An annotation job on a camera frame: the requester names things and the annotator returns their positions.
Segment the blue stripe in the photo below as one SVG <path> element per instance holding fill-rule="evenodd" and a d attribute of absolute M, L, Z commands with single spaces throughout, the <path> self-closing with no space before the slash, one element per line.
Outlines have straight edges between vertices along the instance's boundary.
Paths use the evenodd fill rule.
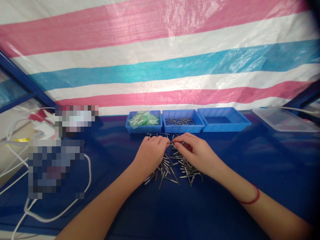
<path fill-rule="evenodd" d="M 133 83 L 207 74 L 285 72 L 320 63 L 320 40 L 277 43 L 158 62 L 99 68 L 72 68 L 30 75 L 45 91 L 92 84 Z"/>
<path fill-rule="evenodd" d="M 5 80 L 0 83 L 0 107 L 5 106 L 27 94 L 28 92 L 13 80 Z"/>

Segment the finger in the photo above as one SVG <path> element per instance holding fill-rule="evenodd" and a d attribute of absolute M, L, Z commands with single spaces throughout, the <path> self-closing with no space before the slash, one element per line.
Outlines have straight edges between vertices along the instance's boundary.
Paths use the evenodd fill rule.
<path fill-rule="evenodd" d="M 153 142 L 156 138 L 157 138 L 156 136 L 153 136 L 149 141 Z"/>
<path fill-rule="evenodd" d="M 149 139 L 151 139 L 150 137 L 144 137 L 144 139 L 142 140 L 142 142 L 147 142 L 149 141 Z"/>
<path fill-rule="evenodd" d="M 197 136 L 191 134 L 191 133 L 184 133 L 184 135 L 189 136 L 189 137 L 193 137 L 193 138 L 198 138 Z"/>
<path fill-rule="evenodd" d="M 191 153 L 188 149 L 186 149 L 181 143 L 176 142 L 174 143 L 174 146 L 177 148 L 177 150 L 187 159 L 189 160 L 192 158 L 193 153 Z"/>
<path fill-rule="evenodd" d="M 170 145 L 170 140 L 168 138 L 162 138 L 159 142 L 159 147 L 165 151 Z"/>
<path fill-rule="evenodd" d="M 195 143 L 197 142 L 197 139 L 189 137 L 189 136 L 186 136 L 186 135 L 183 134 L 183 135 L 173 139 L 172 142 L 185 142 L 185 143 L 190 144 L 191 147 L 194 147 Z"/>
<path fill-rule="evenodd" d="M 190 144 L 186 143 L 184 144 L 184 147 L 189 150 L 190 152 L 192 152 L 192 147 L 190 146 Z"/>
<path fill-rule="evenodd" d="M 158 137 L 154 140 L 154 142 L 155 142 L 156 144 L 159 144 L 159 142 L 161 141 L 162 138 L 163 138 L 162 136 L 158 136 Z"/>

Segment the green plastic part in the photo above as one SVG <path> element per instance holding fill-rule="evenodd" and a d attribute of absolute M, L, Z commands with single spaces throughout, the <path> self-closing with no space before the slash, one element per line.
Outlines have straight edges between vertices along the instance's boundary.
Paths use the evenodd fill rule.
<path fill-rule="evenodd" d="M 130 126 L 133 129 L 136 129 L 139 126 L 151 126 L 159 125 L 159 118 L 153 114 L 150 114 L 150 111 L 138 111 L 133 118 L 129 119 Z"/>

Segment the pink stripe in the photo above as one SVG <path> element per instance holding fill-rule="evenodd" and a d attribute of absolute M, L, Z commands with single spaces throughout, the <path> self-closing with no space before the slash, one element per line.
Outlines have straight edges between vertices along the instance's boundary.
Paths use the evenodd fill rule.
<path fill-rule="evenodd" d="M 176 90 L 169 92 L 115 94 L 87 98 L 64 99 L 57 105 L 98 105 L 99 107 L 131 105 L 166 105 L 213 103 L 251 103 L 268 97 L 292 99 L 308 87 L 308 82 L 287 81 L 270 88 L 237 87 L 229 89 Z"/>
<path fill-rule="evenodd" d="M 85 50 L 212 31 L 306 10 L 301 0 L 134 0 L 2 25 L 0 47 L 8 57 Z"/>

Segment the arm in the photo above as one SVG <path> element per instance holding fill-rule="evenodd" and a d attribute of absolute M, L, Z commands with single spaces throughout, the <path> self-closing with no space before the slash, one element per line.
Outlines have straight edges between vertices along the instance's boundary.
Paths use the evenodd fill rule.
<path fill-rule="evenodd" d="M 159 166 L 169 144 L 168 138 L 145 137 L 130 166 L 89 203 L 56 240 L 103 240 L 123 203 Z"/>
<path fill-rule="evenodd" d="M 178 151 L 199 171 L 224 186 L 237 200 L 251 202 L 257 189 L 230 169 L 210 148 L 206 141 L 185 133 L 173 140 Z M 260 198 L 253 204 L 242 204 L 272 240 L 306 239 L 311 225 L 293 212 L 260 191 Z"/>

